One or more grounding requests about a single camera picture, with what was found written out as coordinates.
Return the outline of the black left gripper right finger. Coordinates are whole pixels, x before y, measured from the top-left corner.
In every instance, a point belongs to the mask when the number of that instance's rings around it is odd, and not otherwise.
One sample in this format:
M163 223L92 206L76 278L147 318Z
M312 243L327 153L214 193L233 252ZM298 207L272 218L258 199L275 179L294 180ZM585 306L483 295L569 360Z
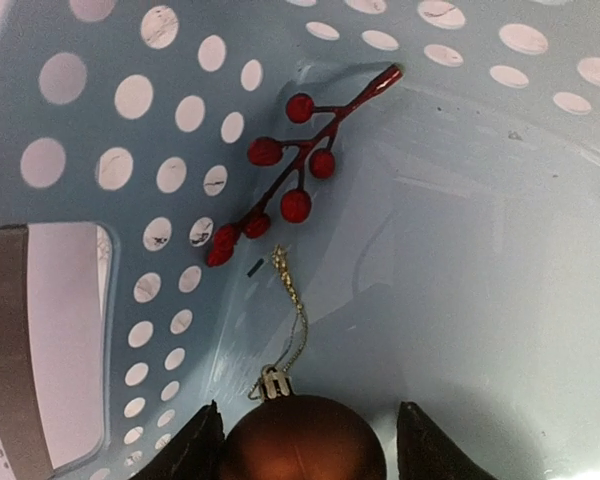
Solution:
M495 480L417 403L400 404L396 427L400 480Z

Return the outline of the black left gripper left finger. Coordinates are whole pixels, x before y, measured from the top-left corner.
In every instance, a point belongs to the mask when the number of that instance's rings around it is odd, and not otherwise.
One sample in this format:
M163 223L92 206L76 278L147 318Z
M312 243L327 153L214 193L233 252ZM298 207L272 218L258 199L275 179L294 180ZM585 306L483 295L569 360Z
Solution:
M204 405L133 479L209 480L225 435L215 401Z

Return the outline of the dark red bauble ornament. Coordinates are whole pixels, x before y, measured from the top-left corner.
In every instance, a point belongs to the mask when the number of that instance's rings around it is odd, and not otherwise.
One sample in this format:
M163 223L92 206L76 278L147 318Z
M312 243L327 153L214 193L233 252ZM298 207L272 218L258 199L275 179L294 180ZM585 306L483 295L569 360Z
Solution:
M272 265L293 305L289 341L265 365L249 392L259 405L231 429L216 460L215 479L386 479L381 443L358 413L335 400L294 392L290 371L308 343L309 320L286 250Z

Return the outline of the light blue perforated plastic basket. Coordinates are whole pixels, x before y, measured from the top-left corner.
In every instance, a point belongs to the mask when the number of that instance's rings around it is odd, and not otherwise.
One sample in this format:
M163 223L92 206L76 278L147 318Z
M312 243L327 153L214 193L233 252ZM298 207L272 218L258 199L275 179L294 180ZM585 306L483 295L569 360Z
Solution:
M309 218L206 257L344 105ZM600 479L600 1L0 1L0 479L133 479L226 428L295 318L299 393L397 468L418 403L499 479Z

